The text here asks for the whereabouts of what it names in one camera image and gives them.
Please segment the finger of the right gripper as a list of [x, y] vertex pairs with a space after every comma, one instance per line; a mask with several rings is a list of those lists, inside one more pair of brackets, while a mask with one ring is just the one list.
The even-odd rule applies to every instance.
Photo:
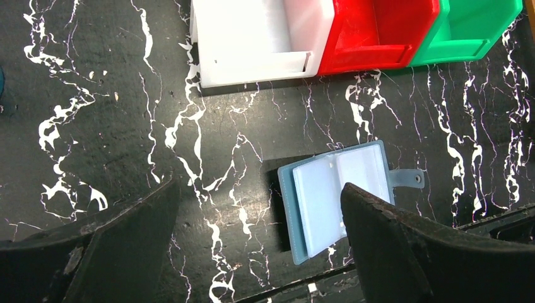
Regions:
[[534, 245], [534, 204], [486, 217], [457, 229], [489, 239]]

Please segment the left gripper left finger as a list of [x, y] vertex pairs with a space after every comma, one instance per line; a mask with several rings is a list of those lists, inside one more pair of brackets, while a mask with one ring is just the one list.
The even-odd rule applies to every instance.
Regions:
[[2, 302], [151, 302], [179, 208], [169, 180], [149, 195], [1, 242]]

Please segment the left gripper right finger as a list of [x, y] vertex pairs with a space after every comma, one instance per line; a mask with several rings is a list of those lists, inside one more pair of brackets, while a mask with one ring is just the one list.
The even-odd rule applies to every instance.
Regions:
[[351, 183], [341, 210], [367, 302], [534, 301], [534, 245], [442, 225]]

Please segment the blue card holder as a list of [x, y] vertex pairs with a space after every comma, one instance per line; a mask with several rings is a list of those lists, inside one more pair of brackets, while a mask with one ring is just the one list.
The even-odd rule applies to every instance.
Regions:
[[422, 170], [389, 168], [381, 140], [284, 165], [277, 173], [296, 265], [347, 236], [340, 202], [346, 183], [392, 205], [394, 188], [425, 187]]

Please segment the green plastic bin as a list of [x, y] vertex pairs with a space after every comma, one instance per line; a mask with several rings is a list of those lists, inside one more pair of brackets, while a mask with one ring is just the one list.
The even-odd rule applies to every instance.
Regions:
[[523, 9], [517, 0], [444, 0], [410, 66], [486, 56]]

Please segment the red plastic bin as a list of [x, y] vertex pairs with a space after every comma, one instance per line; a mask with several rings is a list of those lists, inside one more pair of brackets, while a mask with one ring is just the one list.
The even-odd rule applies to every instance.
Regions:
[[440, 12], [434, 0], [338, 0], [318, 74], [409, 65]]

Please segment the white plastic bin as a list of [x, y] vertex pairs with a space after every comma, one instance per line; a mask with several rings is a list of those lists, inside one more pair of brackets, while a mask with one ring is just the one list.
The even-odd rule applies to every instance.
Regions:
[[203, 88], [318, 75], [332, 1], [191, 2]]

